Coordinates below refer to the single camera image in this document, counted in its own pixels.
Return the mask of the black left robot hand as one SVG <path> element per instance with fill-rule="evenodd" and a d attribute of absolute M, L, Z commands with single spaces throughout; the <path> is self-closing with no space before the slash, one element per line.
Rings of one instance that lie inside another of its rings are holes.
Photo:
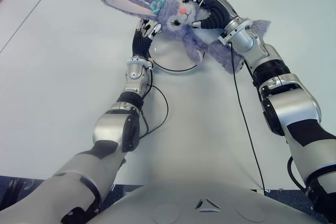
<path fill-rule="evenodd" d="M 148 52 L 154 37 L 161 32 L 162 25 L 151 25 L 149 20 L 140 19 L 134 32 L 132 41 L 133 56 L 148 59 Z"/>

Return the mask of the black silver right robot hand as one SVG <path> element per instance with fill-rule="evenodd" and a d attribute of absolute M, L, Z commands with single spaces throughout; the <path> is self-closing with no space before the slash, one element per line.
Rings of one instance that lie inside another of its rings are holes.
<path fill-rule="evenodd" d="M 244 22 L 227 0 L 183 0 L 184 3 L 190 1 L 196 1 L 200 8 L 210 12 L 206 19 L 194 21 L 193 29 L 224 29 L 228 32 L 227 27 L 231 24 Z"/>

